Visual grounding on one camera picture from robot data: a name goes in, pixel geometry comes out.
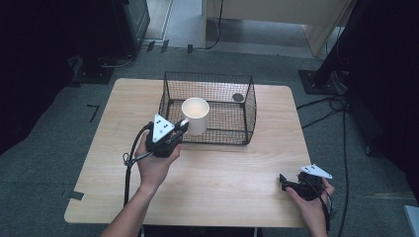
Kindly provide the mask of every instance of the black tape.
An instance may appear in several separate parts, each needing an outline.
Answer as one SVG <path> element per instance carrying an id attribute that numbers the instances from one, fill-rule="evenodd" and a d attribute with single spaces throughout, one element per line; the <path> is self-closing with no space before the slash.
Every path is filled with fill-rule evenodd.
<path id="1" fill-rule="evenodd" d="M 155 43 L 156 41 L 152 41 L 151 43 L 148 44 L 147 52 L 151 51 L 154 48 Z"/>
<path id="2" fill-rule="evenodd" d="M 165 40 L 164 42 L 163 42 L 163 46 L 161 47 L 161 53 L 163 53 L 163 52 L 166 52 L 167 51 L 167 46 L 169 45 L 169 40 L 167 39 L 167 40 Z"/>
<path id="3" fill-rule="evenodd" d="M 191 54 L 192 51 L 194 51 L 194 46 L 191 44 L 188 44 L 188 54 Z"/>
<path id="4" fill-rule="evenodd" d="M 68 198 L 81 200 L 81 199 L 84 198 L 84 194 L 83 193 L 79 193 L 79 192 L 75 192 L 75 191 L 71 191 L 68 194 Z"/>

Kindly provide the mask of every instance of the tape mark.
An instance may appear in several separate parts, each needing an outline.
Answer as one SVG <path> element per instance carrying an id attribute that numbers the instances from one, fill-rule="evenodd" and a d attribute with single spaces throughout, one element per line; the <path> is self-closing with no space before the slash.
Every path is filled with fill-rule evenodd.
<path id="1" fill-rule="evenodd" d="M 87 107 L 93 107 L 93 108 L 95 108 L 95 112 L 93 113 L 93 115 L 92 115 L 92 117 L 90 118 L 90 121 L 89 121 L 89 122 L 92 122 L 93 119 L 95 119 L 95 116 L 98 113 L 98 110 L 99 110 L 99 107 L 100 106 L 87 105 Z"/>

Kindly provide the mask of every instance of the wrist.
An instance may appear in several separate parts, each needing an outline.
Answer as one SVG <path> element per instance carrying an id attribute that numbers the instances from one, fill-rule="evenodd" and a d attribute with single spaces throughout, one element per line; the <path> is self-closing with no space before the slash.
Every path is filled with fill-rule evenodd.
<path id="1" fill-rule="evenodd" d="M 327 237 L 327 231 L 325 228 L 309 229 L 311 237 Z"/>
<path id="2" fill-rule="evenodd" d="M 136 190 L 136 194 L 139 194 L 144 197 L 153 198 L 154 195 L 157 193 L 157 190 L 158 190 L 158 187 L 141 184 Z"/>

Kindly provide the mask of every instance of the cable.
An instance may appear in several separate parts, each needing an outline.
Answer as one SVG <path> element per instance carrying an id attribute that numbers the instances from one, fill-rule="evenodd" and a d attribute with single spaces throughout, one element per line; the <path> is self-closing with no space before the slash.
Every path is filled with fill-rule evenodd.
<path id="1" fill-rule="evenodd" d="M 298 107 L 296 108 L 297 110 L 299 110 L 299 109 L 301 109 L 301 108 L 304 108 L 304 107 L 307 107 L 307 106 L 312 106 L 312 105 L 318 104 L 318 103 L 320 103 L 320 102 L 328 101 L 328 102 L 329 102 L 329 107 L 332 109 L 332 112 L 330 112 L 329 114 L 327 114 L 327 115 L 326 115 L 326 116 L 324 116 L 323 118 L 319 118 L 319 119 L 316 119 L 316 120 L 314 120 L 314 121 L 311 121 L 311 122 L 309 122 L 308 124 L 306 124 L 306 125 L 302 126 L 301 128 L 302 128 L 302 129 L 305 129 L 305 128 L 307 128 L 307 127 L 309 127 L 309 126 L 311 126 L 311 125 L 314 125 L 314 124 L 316 124 L 316 123 L 318 123 L 318 122 L 320 122 L 320 121 L 322 121 L 322 120 L 324 120 L 324 119 L 326 119 L 326 118 L 328 118 L 328 117 L 330 117 L 330 116 L 333 116 L 333 115 L 335 115 L 335 114 L 337 114 L 337 113 L 339 113 L 339 112 L 344 111 L 344 110 L 345 110 L 346 105 L 344 105 L 344 104 L 342 103 L 342 100 L 338 100 L 338 99 L 336 99 L 336 98 L 338 98 L 338 97 L 340 97 L 340 96 L 338 95 L 338 96 L 333 96 L 333 97 L 327 97 L 327 98 L 323 98 L 323 99 L 321 99 L 321 100 L 317 100 L 317 101 L 309 102 L 309 103 L 307 103 L 307 104 L 304 104 L 304 105 L 298 106 Z M 341 106 L 342 106 L 342 107 L 341 107 L 341 108 L 336 109 L 336 108 L 334 108 L 334 107 L 332 106 L 332 102 L 339 102 L 339 103 L 341 104 Z"/>
<path id="2" fill-rule="evenodd" d="M 132 160 L 132 156 L 133 153 L 135 152 L 135 147 L 136 147 L 136 143 L 138 142 L 139 138 L 141 137 L 142 133 L 145 132 L 147 129 L 150 129 L 150 127 L 152 126 L 152 123 L 149 122 L 146 126 L 144 126 L 138 133 L 138 135 L 135 137 L 135 140 L 132 144 L 132 148 L 129 152 L 129 155 L 127 153 L 124 154 L 123 158 L 127 157 L 127 159 L 125 160 L 125 162 L 131 161 Z M 125 189 L 125 196 L 124 196 L 124 205 L 126 205 L 128 203 L 128 199 L 129 199 L 129 180 L 130 180 L 130 170 L 131 170 L 132 166 L 126 166 L 126 189 Z"/>
<path id="3" fill-rule="evenodd" d="M 215 43 L 212 46 L 205 47 L 204 49 L 211 49 L 219 42 L 219 39 L 221 38 L 221 16 L 222 16 L 222 4 L 224 3 L 224 0 L 221 0 L 221 6 L 219 7 L 219 17 L 218 17 L 218 38 L 216 39 Z"/>
<path id="4" fill-rule="evenodd" d="M 345 196 L 344 209 L 343 209 L 343 213 L 342 213 L 342 222 L 340 224 L 339 233 L 338 233 L 338 236 L 340 237 L 340 236 L 342 236 L 342 232 L 343 232 L 343 228 L 344 228 L 344 224 L 345 224 L 346 212 L 347 212 L 347 209 L 348 209 L 348 202 L 349 202 L 348 155 L 347 155 L 347 144 L 346 144 L 347 143 L 346 142 L 346 139 L 347 139 L 346 138 L 346 112 L 347 112 L 349 106 L 348 106 L 348 104 L 345 104 L 344 105 L 342 103 L 342 100 L 336 100 L 337 97 L 338 96 L 323 98 L 321 100 L 313 101 L 313 102 L 310 102 L 310 103 L 307 103 L 307 104 L 298 106 L 297 109 L 299 110 L 299 109 L 304 108 L 306 106 L 315 105 L 315 104 L 320 103 L 320 102 L 323 102 L 323 101 L 329 101 L 329 106 L 333 110 L 332 112 L 330 112 L 325 117 L 320 118 L 320 119 L 317 119 L 315 121 L 312 121 L 311 123 L 309 123 L 306 126 L 303 126 L 302 128 L 305 128 L 305 127 L 308 127 L 310 125 L 313 125 L 313 124 L 315 124 L 315 123 L 317 123 L 317 122 L 319 122 L 319 121 L 321 121 L 323 119 L 326 119 L 327 117 L 332 116 L 332 115 L 334 115 L 334 114 L 336 114 L 338 112 L 343 112 L 343 159 L 344 159 L 344 168 L 345 168 L 345 183 L 346 183 L 345 190 L 346 190 L 346 196 Z M 332 105 L 331 102 L 333 102 L 333 101 L 338 101 L 342 105 L 342 108 L 336 109 L 336 108 L 332 107 L 331 106 Z"/>
<path id="5" fill-rule="evenodd" d="M 107 65 L 107 64 L 105 63 L 105 64 L 101 64 L 101 67 L 105 67 L 105 68 L 125 67 L 125 66 L 127 66 L 128 64 L 130 64 L 130 63 L 132 62 L 132 60 L 133 60 L 133 56 L 132 56 L 132 55 L 129 55 L 128 57 L 129 57 L 129 60 L 128 60 L 128 62 L 126 62 L 126 63 L 123 63 L 123 64 L 116 64 L 116 65 Z M 100 60 L 102 60 L 102 59 L 106 59 L 106 57 L 99 57 L 99 58 L 98 58 L 98 61 L 100 61 Z"/>
<path id="6" fill-rule="evenodd" d="M 332 213 L 332 208 L 333 208 L 333 206 L 332 206 L 332 205 L 330 206 L 330 211 L 329 211 L 329 209 L 327 208 L 326 203 L 324 203 L 323 198 L 321 198 L 321 194 L 317 191 L 317 189 L 314 187 L 314 185 L 312 185 L 312 184 L 311 184 L 311 182 L 310 182 L 310 181 L 308 181 L 306 178 L 304 178 L 304 181 L 305 181 L 306 183 L 308 183 L 308 184 L 311 186 L 311 188 L 312 188 L 312 189 L 315 191 L 315 193 L 317 194 L 317 197 L 320 199 L 321 206 L 323 207 L 324 218 L 326 219 L 326 230 L 327 230 L 327 231 L 330 231 L 330 215 L 331 215 L 331 213 Z M 327 193 L 327 196 L 328 196 L 328 199 L 329 199 L 329 200 L 332 200 L 332 198 L 330 197 L 330 195 L 329 195 L 328 193 Z"/>
<path id="7" fill-rule="evenodd" d="M 348 177 L 348 157 L 346 153 L 346 110 L 343 111 L 343 160 L 345 164 L 345 181 L 346 181 L 346 196 L 345 196 L 345 205 L 343 208 L 342 213 L 342 222 L 339 227 L 339 234 L 338 236 L 342 236 L 343 227 L 345 224 L 345 218 L 346 218 L 346 210 L 348 208 L 348 200 L 349 200 L 349 177 Z"/>

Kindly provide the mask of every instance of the gray carpet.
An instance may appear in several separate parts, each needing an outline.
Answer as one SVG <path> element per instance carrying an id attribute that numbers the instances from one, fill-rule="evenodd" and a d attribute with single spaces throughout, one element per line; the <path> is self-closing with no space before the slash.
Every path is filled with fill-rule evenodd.
<path id="1" fill-rule="evenodd" d="M 27 139 L 0 157 L 0 236 L 98 236 L 105 225 L 69 224 L 64 220 L 71 191 L 83 166 L 102 112 L 118 78 L 162 79 L 165 71 L 252 75 L 256 84 L 285 85 L 297 105 L 324 96 L 306 95 L 299 69 L 316 70 L 322 61 L 275 55 L 156 47 L 143 49 L 128 66 L 117 68 L 109 85 L 64 88 Z M 91 121 L 95 108 L 98 113 Z M 331 111 L 327 103 L 298 111 L 302 125 Z M 385 158 L 366 156 L 363 139 L 350 114 L 346 117 L 349 203 L 343 236 L 411 236 L 403 206 L 415 205 L 404 174 Z M 346 196 L 343 114 L 303 130 L 312 163 L 331 173 L 337 210 L 330 236 L 337 236 Z M 264 228 L 264 236 L 307 236 L 301 228 Z"/>

